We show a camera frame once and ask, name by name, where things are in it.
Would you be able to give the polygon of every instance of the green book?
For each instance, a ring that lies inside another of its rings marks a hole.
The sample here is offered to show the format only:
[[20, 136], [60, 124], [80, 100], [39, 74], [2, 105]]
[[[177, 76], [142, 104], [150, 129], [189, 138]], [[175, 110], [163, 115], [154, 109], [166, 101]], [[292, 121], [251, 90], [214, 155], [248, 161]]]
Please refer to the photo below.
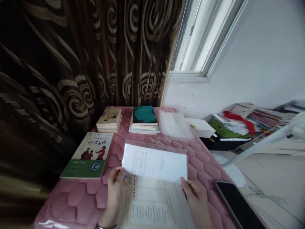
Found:
[[88, 132], [60, 177], [100, 178], [113, 134]]
[[133, 107], [132, 125], [151, 125], [157, 126], [155, 108], [153, 106]]

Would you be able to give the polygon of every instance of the hand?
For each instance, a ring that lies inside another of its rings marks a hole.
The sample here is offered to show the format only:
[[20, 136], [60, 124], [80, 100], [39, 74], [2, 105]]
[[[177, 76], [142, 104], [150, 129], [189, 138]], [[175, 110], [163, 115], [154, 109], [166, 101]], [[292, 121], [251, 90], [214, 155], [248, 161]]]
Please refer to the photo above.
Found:
[[98, 221], [102, 228], [113, 228], [117, 224], [122, 198], [123, 176], [124, 168], [121, 166], [114, 167], [110, 172], [107, 207]]
[[202, 190], [193, 180], [187, 181], [181, 177], [181, 186], [186, 194], [188, 207], [191, 212], [193, 223], [197, 229], [213, 229], [210, 218], [207, 193]]

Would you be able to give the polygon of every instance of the bracelet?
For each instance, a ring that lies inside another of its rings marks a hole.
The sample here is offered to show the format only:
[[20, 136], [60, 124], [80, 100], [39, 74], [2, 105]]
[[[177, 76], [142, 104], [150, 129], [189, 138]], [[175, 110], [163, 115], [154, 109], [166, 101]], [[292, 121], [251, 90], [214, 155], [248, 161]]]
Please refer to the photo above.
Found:
[[[117, 226], [117, 225], [114, 225], [114, 227], [108, 228], [108, 229], [115, 229], [116, 226]], [[106, 229], [106, 228], [102, 228], [102, 227], [98, 224], [98, 222], [96, 223], [96, 226], [95, 226], [95, 227], [96, 227], [97, 229]]]

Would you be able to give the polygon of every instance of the black phone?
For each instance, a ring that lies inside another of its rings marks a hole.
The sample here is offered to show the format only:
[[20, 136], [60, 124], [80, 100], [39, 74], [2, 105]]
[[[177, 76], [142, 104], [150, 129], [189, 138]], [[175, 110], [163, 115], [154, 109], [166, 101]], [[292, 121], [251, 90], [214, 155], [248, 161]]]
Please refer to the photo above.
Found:
[[266, 229], [234, 184], [216, 181], [215, 186], [240, 229]]

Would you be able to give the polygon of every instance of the pink quilted tablecloth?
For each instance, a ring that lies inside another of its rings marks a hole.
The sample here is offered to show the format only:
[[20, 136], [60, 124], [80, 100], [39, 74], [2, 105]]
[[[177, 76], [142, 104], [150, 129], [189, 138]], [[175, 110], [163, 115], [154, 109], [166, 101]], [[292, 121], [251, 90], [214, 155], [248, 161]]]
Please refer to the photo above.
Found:
[[[162, 108], [177, 112], [174, 108]], [[188, 175], [207, 191], [214, 229], [237, 228], [215, 189], [215, 180], [232, 182], [228, 174], [197, 137], [195, 142], [171, 141], [168, 137], [128, 132], [132, 107], [122, 107], [119, 132], [109, 149], [108, 168], [101, 179], [60, 179], [36, 216], [34, 228], [93, 229], [107, 204], [107, 179], [114, 166], [121, 165], [125, 139], [145, 141], [187, 150]]]

